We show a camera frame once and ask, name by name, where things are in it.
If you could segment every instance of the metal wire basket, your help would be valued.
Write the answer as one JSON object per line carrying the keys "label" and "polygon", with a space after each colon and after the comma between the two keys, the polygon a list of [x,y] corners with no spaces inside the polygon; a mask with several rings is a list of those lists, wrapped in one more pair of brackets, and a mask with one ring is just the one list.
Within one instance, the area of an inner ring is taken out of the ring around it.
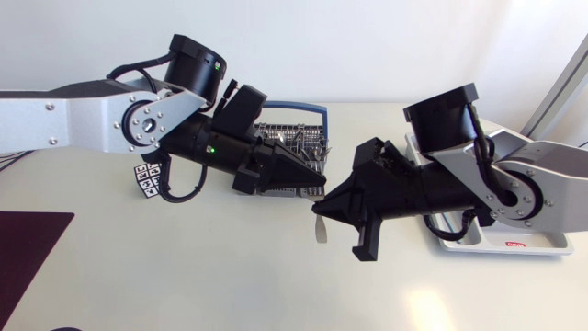
{"label": "metal wire basket", "polygon": [[[256,123],[254,128],[259,130],[264,138],[283,142],[292,152],[298,154],[307,166],[323,175],[329,148],[322,125]],[[308,198],[324,195],[324,187],[270,189],[259,194],[270,197]]]}

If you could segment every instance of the black cable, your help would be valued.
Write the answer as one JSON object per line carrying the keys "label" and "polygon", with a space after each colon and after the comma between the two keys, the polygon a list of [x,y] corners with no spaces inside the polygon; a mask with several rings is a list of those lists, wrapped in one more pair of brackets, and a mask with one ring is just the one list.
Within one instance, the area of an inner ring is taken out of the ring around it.
{"label": "black cable", "polygon": [[154,67],[155,65],[161,65],[164,63],[168,63],[168,62],[172,61],[174,58],[175,58],[175,52],[170,51],[166,55],[164,55],[160,58],[157,58],[157,59],[143,61],[143,62],[139,62],[139,63],[123,64],[123,65],[115,68],[112,72],[110,72],[110,74],[107,75],[107,78],[117,79],[121,75],[129,73],[131,71],[145,69],[145,68],[151,68],[151,67]]}
{"label": "black cable", "polygon": [[29,154],[33,153],[33,152],[34,152],[34,151],[26,151],[26,152],[23,152],[21,155],[19,155],[19,156],[17,156],[17,157],[14,157],[13,159],[11,159],[11,161],[10,161],[10,162],[8,162],[8,164],[6,164],[6,165],[2,165],[2,167],[0,167],[0,171],[2,171],[2,170],[4,170],[4,169],[8,168],[9,166],[13,165],[13,164],[14,164],[16,161],[20,160],[21,158],[23,158],[23,157],[25,157],[25,156],[27,156],[27,155],[29,155]]}
{"label": "black cable", "polygon": [[471,222],[473,221],[474,217],[476,217],[476,213],[474,210],[467,210],[461,214],[461,230],[456,233],[451,233],[443,230],[439,230],[433,225],[433,219],[431,215],[423,215],[424,224],[426,227],[437,237],[447,240],[447,241],[457,241],[461,240],[467,233]]}
{"label": "black cable", "polygon": [[11,155],[3,155],[3,156],[0,156],[0,158],[13,158],[13,156],[19,155],[21,153],[24,153],[24,152],[16,152]]}
{"label": "black cable", "polygon": [[480,170],[481,179],[484,184],[486,184],[486,187],[496,195],[502,204],[507,206],[513,205],[506,189],[501,187],[498,177],[492,168],[492,157],[494,154],[493,143],[489,147],[484,131],[481,128],[480,121],[478,120],[476,109],[471,104],[468,104],[466,108],[468,109],[471,124],[476,132],[476,138],[474,139],[474,154],[476,155],[476,162],[478,164],[478,169]]}
{"label": "black cable", "polygon": [[170,173],[170,169],[171,169],[172,158],[171,158],[171,156],[169,156],[169,154],[162,154],[162,158],[163,158],[162,166],[161,166],[162,172],[161,172],[161,175],[159,176],[159,194],[162,196],[162,198],[164,198],[164,200],[166,200],[167,202],[181,203],[181,202],[186,202],[186,201],[196,197],[196,195],[202,190],[202,187],[204,187],[204,183],[206,182],[206,175],[207,175],[208,167],[206,165],[202,166],[202,170],[200,172],[200,181],[194,187],[194,190],[192,192],[190,192],[189,194],[186,194],[183,197],[176,197],[169,192],[171,189],[169,187],[169,173]]}
{"label": "black cable", "polygon": [[145,79],[147,80],[147,83],[149,83],[149,87],[151,88],[151,91],[154,92],[155,94],[157,94],[157,86],[155,86],[155,82],[153,81],[153,78],[151,77],[151,75],[149,73],[147,73],[145,71],[145,69],[137,69],[137,71],[139,73],[141,73],[143,75],[143,77],[145,77]]}

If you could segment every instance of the gray aluminum arm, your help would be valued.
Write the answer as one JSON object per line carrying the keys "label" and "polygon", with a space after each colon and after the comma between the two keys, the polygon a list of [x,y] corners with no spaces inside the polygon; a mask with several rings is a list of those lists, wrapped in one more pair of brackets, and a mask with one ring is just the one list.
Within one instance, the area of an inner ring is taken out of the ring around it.
{"label": "gray aluminum arm", "polygon": [[48,92],[0,92],[0,153],[79,146],[147,154],[206,103],[182,87],[157,82],[157,94],[114,80]]}
{"label": "gray aluminum arm", "polygon": [[502,204],[480,177],[473,144],[432,156],[490,207],[491,217],[542,232],[588,230],[588,151],[552,142],[533,142],[505,129],[488,134],[496,148],[492,167],[516,204]]}

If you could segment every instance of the red label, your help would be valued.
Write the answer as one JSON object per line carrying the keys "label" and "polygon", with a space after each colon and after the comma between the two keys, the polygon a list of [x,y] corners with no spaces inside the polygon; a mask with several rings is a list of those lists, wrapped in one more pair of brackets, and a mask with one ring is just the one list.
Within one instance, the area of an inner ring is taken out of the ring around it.
{"label": "red label", "polygon": [[525,244],[517,242],[506,242],[506,245],[509,247],[526,247]]}

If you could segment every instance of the white tray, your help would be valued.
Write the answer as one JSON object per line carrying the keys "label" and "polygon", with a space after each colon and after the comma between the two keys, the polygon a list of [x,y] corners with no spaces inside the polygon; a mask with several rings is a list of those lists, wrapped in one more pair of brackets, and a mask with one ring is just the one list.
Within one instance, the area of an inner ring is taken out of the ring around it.
{"label": "white tray", "polygon": [[[406,133],[406,157],[418,166],[430,161],[419,153],[418,144],[412,132]],[[432,215],[434,225],[443,231],[455,232],[461,228],[462,211]],[[500,222],[480,227],[474,219],[466,236],[451,242],[439,239],[447,251],[474,253],[502,253],[563,256],[573,253],[573,246],[566,234],[542,233],[527,229],[513,228]]]}

